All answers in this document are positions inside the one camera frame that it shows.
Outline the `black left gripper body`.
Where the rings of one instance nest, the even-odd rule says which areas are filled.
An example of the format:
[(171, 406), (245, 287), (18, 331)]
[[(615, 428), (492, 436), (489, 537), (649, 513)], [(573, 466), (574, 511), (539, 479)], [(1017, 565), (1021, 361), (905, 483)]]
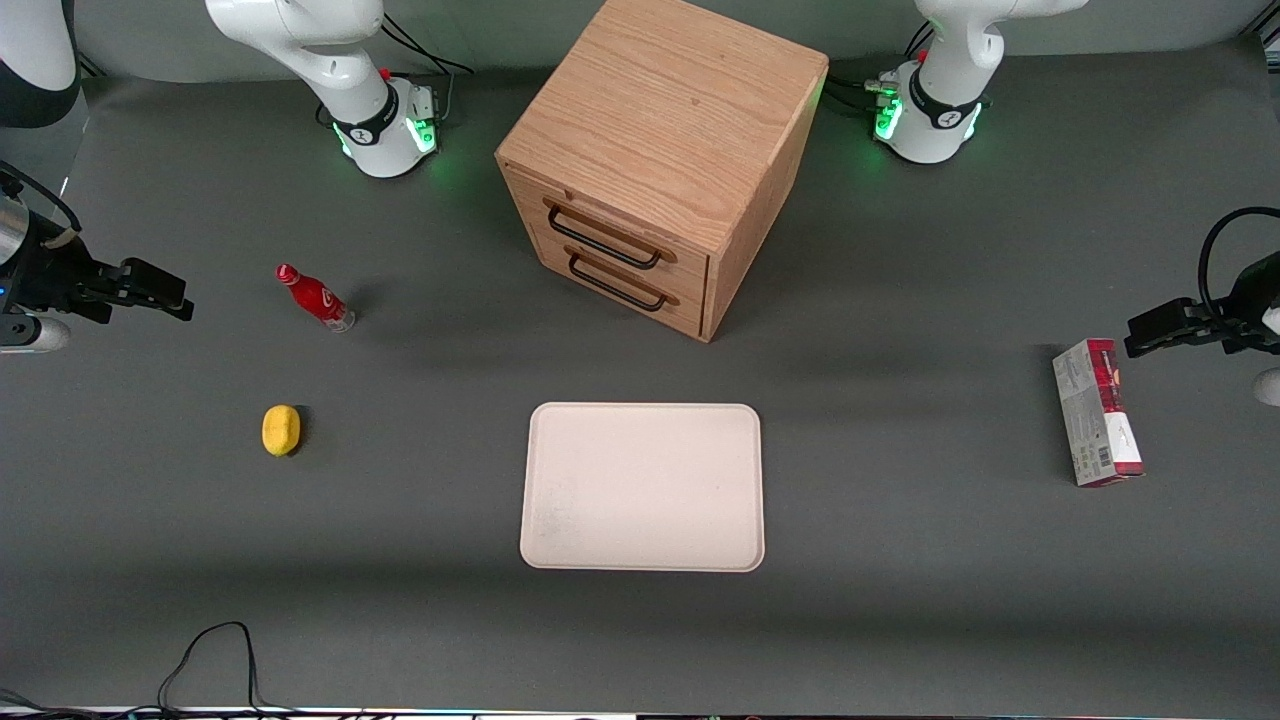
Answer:
[(1248, 265), (1230, 292), (1216, 300), (1226, 327), (1220, 341), (1226, 355), (1257, 350), (1279, 355), (1277, 336), (1279, 252)]

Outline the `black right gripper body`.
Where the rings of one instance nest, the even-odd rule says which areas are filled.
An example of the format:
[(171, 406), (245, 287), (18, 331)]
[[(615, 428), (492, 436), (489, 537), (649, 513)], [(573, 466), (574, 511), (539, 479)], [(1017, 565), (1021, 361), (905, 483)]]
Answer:
[(123, 305), (115, 266), (92, 258), (83, 240), (73, 237), (51, 247), (63, 228), (32, 215), (20, 246), (3, 264), (3, 313), (69, 313), (100, 324)]

